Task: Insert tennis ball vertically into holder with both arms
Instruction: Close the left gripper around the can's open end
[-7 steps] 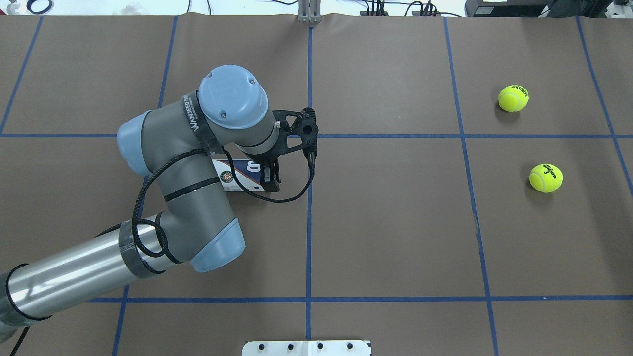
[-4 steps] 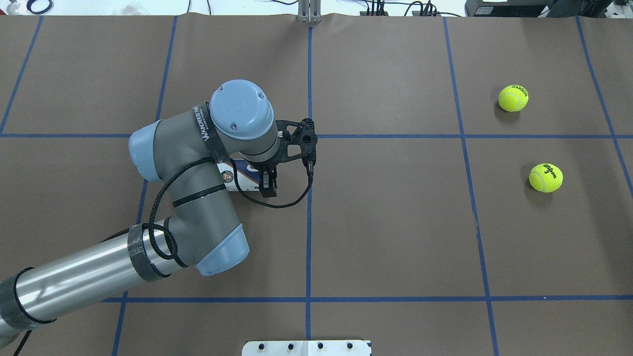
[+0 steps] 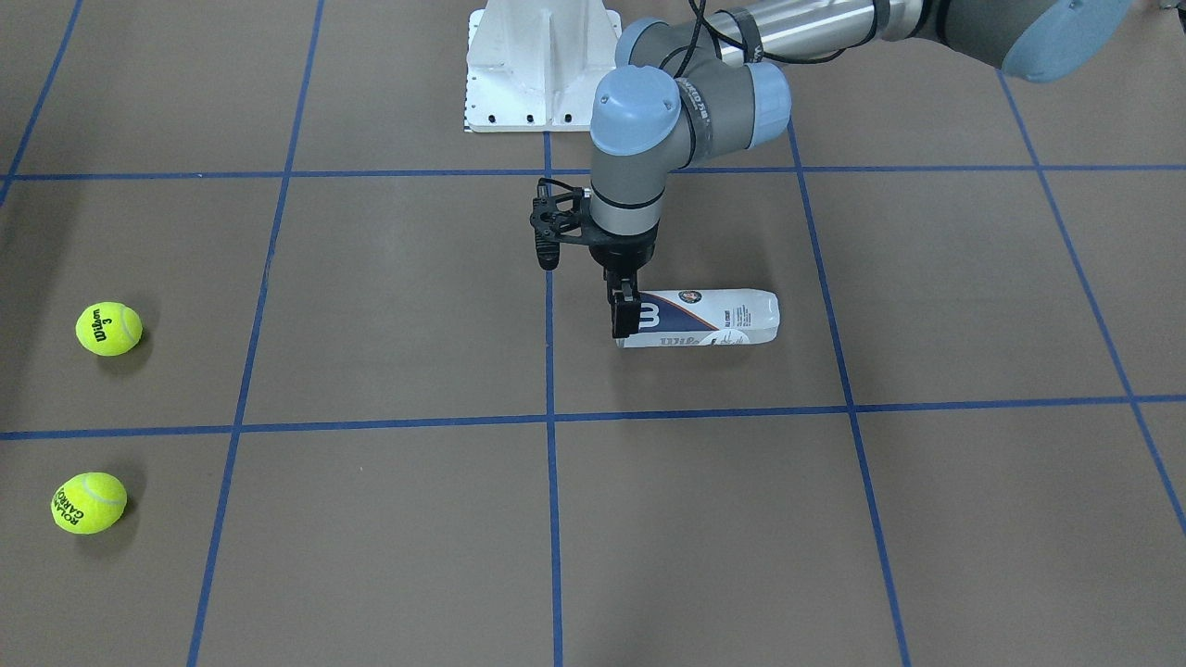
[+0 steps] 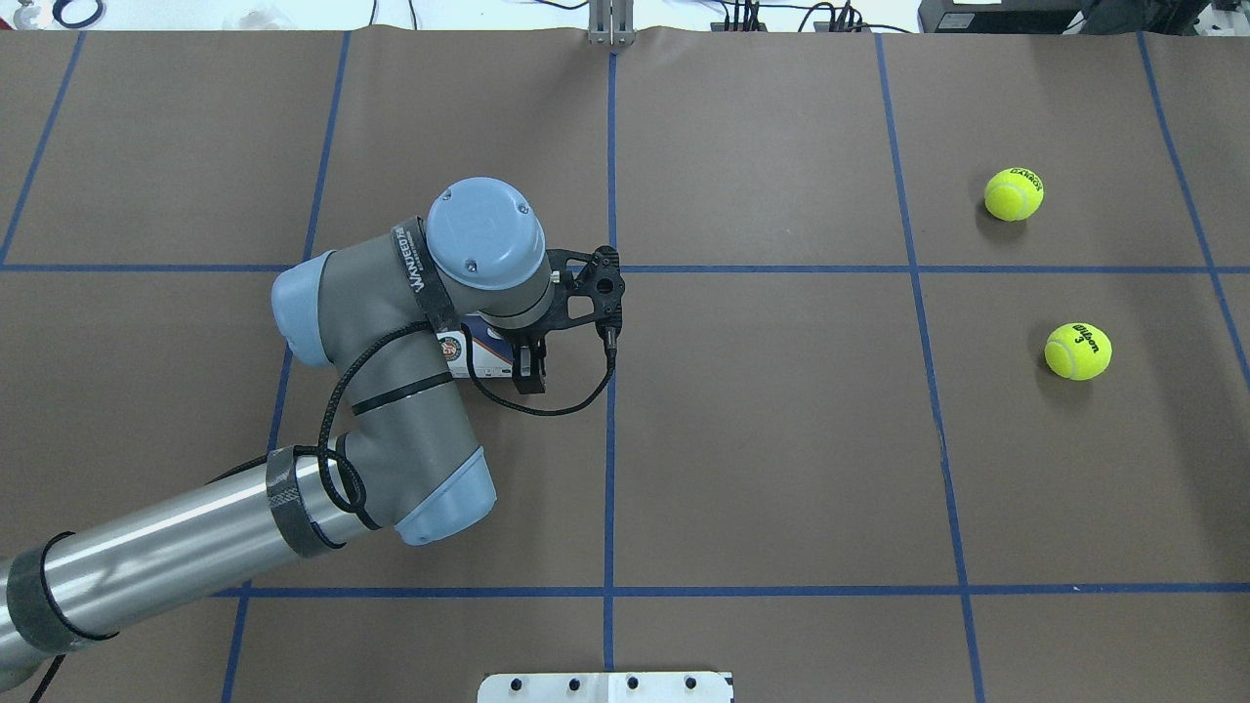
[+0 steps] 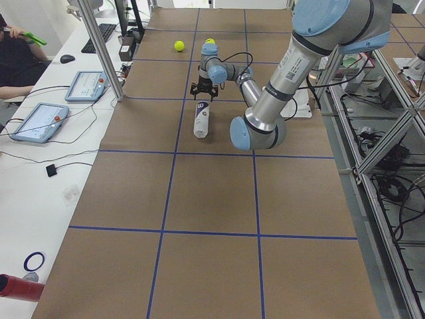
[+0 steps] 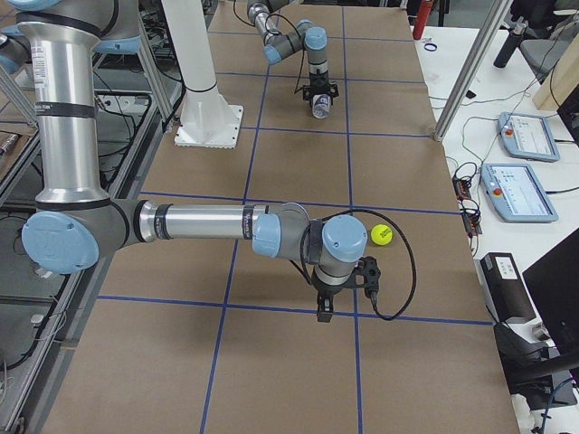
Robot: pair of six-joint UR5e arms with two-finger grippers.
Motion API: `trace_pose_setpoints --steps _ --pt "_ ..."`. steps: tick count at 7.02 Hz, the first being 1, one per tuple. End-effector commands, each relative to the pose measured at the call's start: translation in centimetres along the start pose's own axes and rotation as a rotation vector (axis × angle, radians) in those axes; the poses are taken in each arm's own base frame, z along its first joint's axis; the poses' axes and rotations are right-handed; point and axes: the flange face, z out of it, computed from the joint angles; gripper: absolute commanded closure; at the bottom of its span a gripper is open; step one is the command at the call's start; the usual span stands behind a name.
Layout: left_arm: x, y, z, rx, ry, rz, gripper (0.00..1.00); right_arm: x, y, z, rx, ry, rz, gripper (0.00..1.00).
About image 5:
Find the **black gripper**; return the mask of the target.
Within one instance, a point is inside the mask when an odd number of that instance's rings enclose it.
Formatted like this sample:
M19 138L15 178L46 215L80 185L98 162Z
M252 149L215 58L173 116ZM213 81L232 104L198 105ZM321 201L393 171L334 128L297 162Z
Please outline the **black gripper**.
M199 75L198 82L191 84L190 95L196 100L199 92L210 92L211 101L213 101L218 96L218 85L213 85L209 78Z

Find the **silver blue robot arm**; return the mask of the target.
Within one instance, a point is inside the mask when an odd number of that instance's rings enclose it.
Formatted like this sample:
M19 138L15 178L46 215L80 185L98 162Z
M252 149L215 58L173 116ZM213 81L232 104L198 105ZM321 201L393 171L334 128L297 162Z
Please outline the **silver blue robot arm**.
M214 98L220 84L234 81L248 105L244 115L230 124L234 147L274 148L286 136L281 112L316 63L333 49L353 54L385 46L391 13L392 1L298 1L289 47L263 89L249 67L221 61L217 45L205 43L199 79L191 85L191 94L207 93Z

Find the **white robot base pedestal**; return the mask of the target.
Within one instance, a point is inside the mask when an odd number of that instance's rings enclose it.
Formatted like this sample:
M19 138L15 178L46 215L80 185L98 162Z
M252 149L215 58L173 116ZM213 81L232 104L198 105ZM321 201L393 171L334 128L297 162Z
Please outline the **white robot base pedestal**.
M288 101L281 111L283 118L311 118L312 111L309 105L309 95L307 90L298 90L293 98Z

